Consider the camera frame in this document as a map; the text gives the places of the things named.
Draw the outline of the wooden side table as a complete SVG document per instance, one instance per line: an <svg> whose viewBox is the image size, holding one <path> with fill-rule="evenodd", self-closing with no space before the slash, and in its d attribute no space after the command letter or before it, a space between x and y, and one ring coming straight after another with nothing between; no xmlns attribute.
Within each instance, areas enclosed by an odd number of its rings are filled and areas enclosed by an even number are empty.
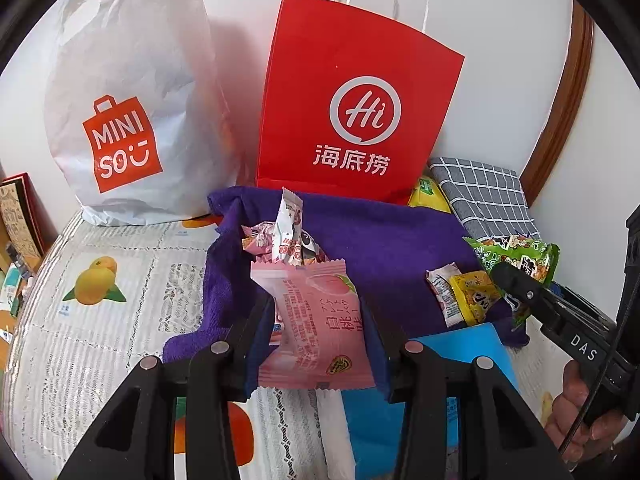
<svg viewBox="0 0 640 480"><path fill-rule="evenodd" d="M1 370L6 369L17 328L18 312L24 300L24 289L32 278L22 255L10 241L4 224L1 225Z"/></svg>

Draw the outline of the blue tissue pack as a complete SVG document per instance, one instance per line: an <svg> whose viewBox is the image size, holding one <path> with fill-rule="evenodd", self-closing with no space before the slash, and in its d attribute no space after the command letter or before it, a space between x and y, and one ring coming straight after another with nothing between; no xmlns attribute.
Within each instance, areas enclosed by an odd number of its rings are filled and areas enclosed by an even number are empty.
<svg viewBox="0 0 640 480"><path fill-rule="evenodd" d="M418 341L445 359L469 363L478 356L488 356L512 385L518 383L510 356L498 333L488 323L423 336ZM391 474L396 464L405 405L387 403L375 388L344 390L342 399L355 460L355 477L373 479Z"/></svg>

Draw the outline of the brown wooden door frame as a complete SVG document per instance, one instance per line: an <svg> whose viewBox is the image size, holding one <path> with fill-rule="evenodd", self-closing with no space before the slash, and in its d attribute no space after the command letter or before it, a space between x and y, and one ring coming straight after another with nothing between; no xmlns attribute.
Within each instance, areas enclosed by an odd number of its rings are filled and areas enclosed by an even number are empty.
<svg viewBox="0 0 640 480"><path fill-rule="evenodd" d="M561 78L546 125L541 130L520 177L529 205L535 203L544 188L573 129L590 72L593 36L592 17L573 0L570 36Z"/></svg>

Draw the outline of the purple towel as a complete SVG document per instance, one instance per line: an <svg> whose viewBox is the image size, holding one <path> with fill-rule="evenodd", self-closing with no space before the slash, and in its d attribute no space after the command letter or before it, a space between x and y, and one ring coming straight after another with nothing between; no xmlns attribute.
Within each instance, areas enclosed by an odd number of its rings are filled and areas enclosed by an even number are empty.
<svg viewBox="0 0 640 480"><path fill-rule="evenodd" d="M194 356L250 314L257 286L250 279L252 257L242 247L243 230L276 218L280 200L278 191L245 186L209 194L210 211L222 221L206 255L201 326L170 338L164 361ZM306 194L303 227L330 258L345 261L357 292L410 338L447 329L426 272L448 263L463 273L480 268L456 217L430 208Z"/></svg>

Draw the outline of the white red snack packet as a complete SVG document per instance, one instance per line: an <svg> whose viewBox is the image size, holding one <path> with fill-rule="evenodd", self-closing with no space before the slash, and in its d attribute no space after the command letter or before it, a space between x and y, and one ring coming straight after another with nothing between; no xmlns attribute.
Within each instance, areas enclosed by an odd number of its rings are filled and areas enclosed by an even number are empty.
<svg viewBox="0 0 640 480"><path fill-rule="evenodd" d="M454 296L454 291L449 283L450 278L460 274L461 272L454 262L425 273L425 281L436 296L447 327L455 326L464 321L456 296Z"/></svg>

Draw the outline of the yellow snack packet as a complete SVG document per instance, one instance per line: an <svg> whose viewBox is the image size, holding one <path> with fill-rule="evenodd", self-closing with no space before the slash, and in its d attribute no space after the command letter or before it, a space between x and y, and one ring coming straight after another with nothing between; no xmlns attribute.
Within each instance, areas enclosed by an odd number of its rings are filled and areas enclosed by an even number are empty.
<svg viewBox="0 0 640 480"><path fill-rule="evenodd" d="M467 326L484 323L487 312L501 299L486 271L453 275L448 283Z"/></svg>

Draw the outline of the red paper bag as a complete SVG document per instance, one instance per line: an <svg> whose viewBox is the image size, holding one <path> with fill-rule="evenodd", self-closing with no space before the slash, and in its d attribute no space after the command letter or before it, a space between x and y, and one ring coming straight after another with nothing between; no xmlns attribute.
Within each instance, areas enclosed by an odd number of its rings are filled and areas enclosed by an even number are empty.
<svg viewBox="0 0 640 480"><path fill-rule="evenodd" d="M464 57L335 0L281 0L256 183L403 205L430 157Z"/></svg>

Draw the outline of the small pink white packet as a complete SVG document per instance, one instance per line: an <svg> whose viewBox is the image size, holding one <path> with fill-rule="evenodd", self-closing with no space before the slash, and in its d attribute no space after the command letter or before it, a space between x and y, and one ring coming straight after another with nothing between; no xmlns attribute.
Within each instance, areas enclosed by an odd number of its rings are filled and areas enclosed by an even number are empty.
<svg viewBox="0 0 640 480"><path fill-rule="evenodd" d="M282 196L273 225L271 258L273 262L301 266L303 201L287 188Z"/></svg>

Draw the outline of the fruit print tablecloth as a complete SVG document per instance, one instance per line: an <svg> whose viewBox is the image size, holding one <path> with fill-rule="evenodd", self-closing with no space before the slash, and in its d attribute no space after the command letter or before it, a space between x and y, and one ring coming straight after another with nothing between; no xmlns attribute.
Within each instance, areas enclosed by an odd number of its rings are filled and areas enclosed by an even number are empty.
<svg viewBox="0 0 640 480"><path fill-rule="evenodd" d="M21 310L4 375L2 428L36 479L53 479L108 397L144 356L201 326L214 226L180 222L100 228L80 217L55 241ZM536 325L506 348L518 391L544 417L563 358ZM254 432L245 479L324 479L335 438L322 425L344 414L341 393L261 388L243 405Z"/></svg>

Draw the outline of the brown patterned box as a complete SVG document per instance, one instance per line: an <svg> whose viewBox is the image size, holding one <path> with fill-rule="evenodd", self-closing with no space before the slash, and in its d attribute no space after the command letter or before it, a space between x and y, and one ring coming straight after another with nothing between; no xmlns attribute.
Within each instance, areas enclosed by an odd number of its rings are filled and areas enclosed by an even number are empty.
<svg viewBox="0 0 640 480"><path fill-rule="evenodd" d="M42 263L44 247L32 185L26 172L1 181L1 218L9 240L32 273Z"/></svg>

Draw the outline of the yellow packet behind towel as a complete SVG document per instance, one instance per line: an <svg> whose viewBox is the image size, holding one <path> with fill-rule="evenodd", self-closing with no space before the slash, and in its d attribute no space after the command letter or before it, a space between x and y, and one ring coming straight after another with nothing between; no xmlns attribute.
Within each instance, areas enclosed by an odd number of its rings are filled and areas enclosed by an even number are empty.
<svg viewBox="0 0 640 480"><path fill-rule="evenodd" d="M420 177L416 182L408 201L409 207L430 208L450 214L451 209L438 184L427 176Z"/></svg>

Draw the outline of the pale pink snack packet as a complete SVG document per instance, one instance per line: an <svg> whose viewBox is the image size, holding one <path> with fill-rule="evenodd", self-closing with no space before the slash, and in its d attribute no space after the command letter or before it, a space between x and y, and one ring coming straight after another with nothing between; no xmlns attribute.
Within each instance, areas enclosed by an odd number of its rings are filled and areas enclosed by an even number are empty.
<svg viewBox="0 0 640 480"><path fill-rule="evenodd" d="M254 262L250 277L274 301L283 330L258 382L281 389L367 389L374 379L357 289L343 259L291 266Z"/></svg>

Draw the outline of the magenta pink snack bag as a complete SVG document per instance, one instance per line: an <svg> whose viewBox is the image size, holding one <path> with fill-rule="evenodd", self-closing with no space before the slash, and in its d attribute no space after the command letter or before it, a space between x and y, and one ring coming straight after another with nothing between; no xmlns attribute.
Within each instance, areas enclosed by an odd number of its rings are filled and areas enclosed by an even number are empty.
<svg viewBox="0 0 640 480"><path fill-rule="evenodd" d="M258 262L280 262L293 266L309 266L329 260L321 246L305 230L293 237L278 232L274 222L242 226L242 248Z"/></svg>

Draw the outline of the grey checked folded cloth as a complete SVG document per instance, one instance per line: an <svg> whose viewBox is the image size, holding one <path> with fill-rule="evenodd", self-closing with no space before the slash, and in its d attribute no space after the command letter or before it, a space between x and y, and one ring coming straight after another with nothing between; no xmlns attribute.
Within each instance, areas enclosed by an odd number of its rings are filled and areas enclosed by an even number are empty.
<svg viewBox="0 0 640 480"><path fill-rule="evenodd" d="M464 158L433 157L427 168L474 240L540 233L514 170Z"/></svg>

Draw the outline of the green snack packet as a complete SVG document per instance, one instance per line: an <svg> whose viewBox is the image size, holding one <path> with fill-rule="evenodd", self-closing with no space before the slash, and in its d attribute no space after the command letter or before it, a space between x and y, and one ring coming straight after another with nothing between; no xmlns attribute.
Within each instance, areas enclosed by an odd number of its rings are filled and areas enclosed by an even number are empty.
<svg viewBox="0 0 640 480"><path fill-rule="evenodd" d="M546 243L538 238L523 235L509 235L487 240L476 240L465 237L464 240L473 248L478 261L483 266L491 281L497 287L502 298L512 311L512 330L515 332L530 315L529 307L522 300L506 292L492 277L492 270L498 263L507 263L515 269L523 271L530 278L550 286L560 258L557 244Z"/></svg>

